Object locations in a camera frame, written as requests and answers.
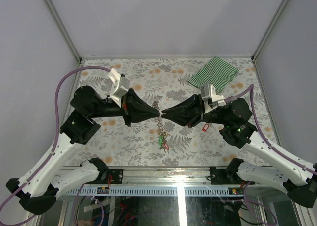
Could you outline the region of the green key tag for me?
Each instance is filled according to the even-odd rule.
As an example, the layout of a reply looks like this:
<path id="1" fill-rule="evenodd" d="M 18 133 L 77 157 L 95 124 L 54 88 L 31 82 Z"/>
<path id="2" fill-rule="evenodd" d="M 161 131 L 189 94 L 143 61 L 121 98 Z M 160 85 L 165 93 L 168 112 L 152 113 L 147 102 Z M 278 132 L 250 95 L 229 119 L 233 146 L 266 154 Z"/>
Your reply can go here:
<path id="1" fill-rule="evenodd" d="M 165 137 L 163 135 L 159 136 L 159 146 L 163 147 L 164 143 L 165 143 Z"/>

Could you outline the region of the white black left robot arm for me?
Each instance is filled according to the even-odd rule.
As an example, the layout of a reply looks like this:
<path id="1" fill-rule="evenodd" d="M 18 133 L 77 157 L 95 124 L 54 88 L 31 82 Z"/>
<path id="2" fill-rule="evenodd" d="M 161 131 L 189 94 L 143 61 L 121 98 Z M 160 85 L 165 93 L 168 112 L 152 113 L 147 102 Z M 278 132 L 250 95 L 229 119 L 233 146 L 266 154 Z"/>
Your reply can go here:
<path id="1" fill-rule="evenodd" d="M 6 187 L 20 200 L 22 208 L 34 215 L 41 215 L 50 209 L 56 200 L 85 183 L 108 181 L 108 166 L 98 157 L 91 158 L 80 168 L 62 176 L 57 172 L 63 164 L 100 129 L 94 118 L 117 117 L 125 124 L 140 123 L 156 118 L 159 111 L 140 99 L 133 89 L 124 93 L 121 103 L 112 98 L 101 98 L 90 86 L 76 90 L 70 104 L 74 111 L 61 126 L 57 139 L 38 163 L 23 177 L 10 179 Z"/>

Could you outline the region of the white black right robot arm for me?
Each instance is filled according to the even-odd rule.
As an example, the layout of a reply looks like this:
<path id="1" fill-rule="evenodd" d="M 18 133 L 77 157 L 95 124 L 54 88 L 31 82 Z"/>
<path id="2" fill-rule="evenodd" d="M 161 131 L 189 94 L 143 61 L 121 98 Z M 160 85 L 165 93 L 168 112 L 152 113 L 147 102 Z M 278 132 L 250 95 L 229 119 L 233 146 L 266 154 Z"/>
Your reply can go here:
<path id="1" fill-rule="evenodd" d="M 216 100 L 192 95 L 180 104 L 162 111 L 162 118 L 189 128 L 200 122 L 221 124 L 224 141 L 240 150 L 250 152 L 269 164 L 256 166 L 246 160 L 233 158 L 226 167 L 230 183 L 252 181 L 285 193 L 295 203 L 312 208 L 317 198 L 317 167 L 302 160 L 266 139 L 260 128 L 249 122 L 252 112 L 243 98 Z"/>

